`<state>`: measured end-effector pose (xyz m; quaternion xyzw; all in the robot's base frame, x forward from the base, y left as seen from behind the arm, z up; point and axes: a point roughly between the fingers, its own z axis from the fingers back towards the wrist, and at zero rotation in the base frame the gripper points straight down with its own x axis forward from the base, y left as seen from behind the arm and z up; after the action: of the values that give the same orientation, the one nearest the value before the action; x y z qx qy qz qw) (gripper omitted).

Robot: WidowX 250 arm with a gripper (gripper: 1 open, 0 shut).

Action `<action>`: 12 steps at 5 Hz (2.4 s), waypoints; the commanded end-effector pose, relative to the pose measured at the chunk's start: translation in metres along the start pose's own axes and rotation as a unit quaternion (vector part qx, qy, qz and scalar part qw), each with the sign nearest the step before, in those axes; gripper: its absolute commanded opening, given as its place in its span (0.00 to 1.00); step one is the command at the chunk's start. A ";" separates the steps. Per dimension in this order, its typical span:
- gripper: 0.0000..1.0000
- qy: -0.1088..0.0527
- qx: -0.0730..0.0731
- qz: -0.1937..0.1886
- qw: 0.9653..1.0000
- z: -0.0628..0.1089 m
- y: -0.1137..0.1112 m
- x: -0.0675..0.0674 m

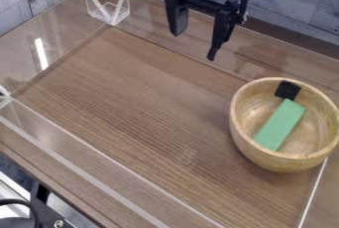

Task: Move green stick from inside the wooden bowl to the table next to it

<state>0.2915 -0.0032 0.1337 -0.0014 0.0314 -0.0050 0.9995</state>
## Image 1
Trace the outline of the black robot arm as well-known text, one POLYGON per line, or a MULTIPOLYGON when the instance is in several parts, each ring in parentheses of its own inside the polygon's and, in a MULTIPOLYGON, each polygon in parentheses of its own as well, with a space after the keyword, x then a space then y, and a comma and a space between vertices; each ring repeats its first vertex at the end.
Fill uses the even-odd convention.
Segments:
POLYGON ((214 19, 213 44, 207 54, 215 60, 223 44, 231 39, 235 26, 247 21, 247 8, 251 0, 165 0, 171 34, 178 37, 189 28, 190 10, 210 14, 214 19))

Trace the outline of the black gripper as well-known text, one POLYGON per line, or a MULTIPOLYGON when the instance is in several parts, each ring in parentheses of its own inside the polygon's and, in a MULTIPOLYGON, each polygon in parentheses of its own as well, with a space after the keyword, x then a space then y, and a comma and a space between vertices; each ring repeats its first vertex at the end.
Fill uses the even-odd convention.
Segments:
MULTIPOLYGON (((247 21, 249 3, 251 0, 201 0, 213 6, 227 7, 231 11, 219 11, 215 15, 213 46, 207 58, 215 60, 217 53, 230 40, 235 24, 242 25, 247 21)), ((171 34, 178 37, 189 27, 189 7, 185 0, 165 0, 167 20, 171 34)))

